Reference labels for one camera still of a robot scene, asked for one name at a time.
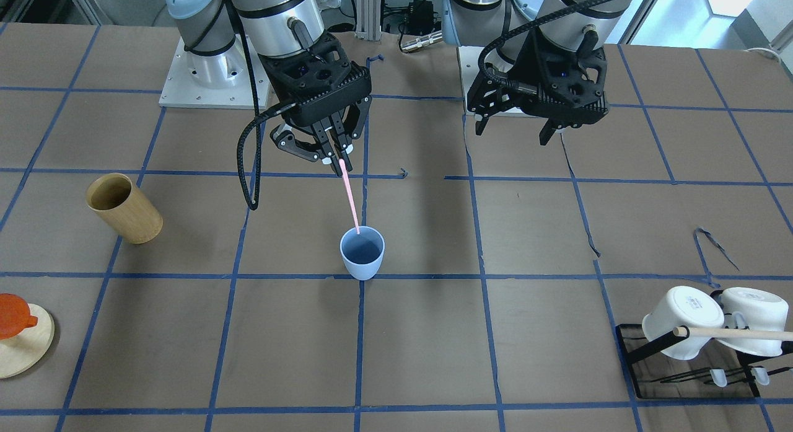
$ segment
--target wooden cup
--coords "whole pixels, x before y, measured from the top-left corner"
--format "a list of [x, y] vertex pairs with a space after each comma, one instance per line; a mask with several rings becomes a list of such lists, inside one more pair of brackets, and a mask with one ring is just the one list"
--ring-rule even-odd
[[162, 229], [162, 215], [127, 175], [108, 173], [88, 186], [85, 202], [127, 242], [148, 242]]

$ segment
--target pink stick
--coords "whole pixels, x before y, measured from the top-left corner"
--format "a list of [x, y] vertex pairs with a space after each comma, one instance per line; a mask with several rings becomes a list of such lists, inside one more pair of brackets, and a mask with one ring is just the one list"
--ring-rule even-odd
[[348, 191], [349, 210], [352, 211], [352, 219], [355, 220], [355, 232], [361, 234], [361, 227], [357, 225], [357, 212], [355, 211], [355, 201], [352, 198], [352, 189], [349, 188], [349, 176], [346, 174], [346, 166], [343, 159], [339, 159], [339, 167], [342, 169], [342, 178], [344, 178], [344, 187]]

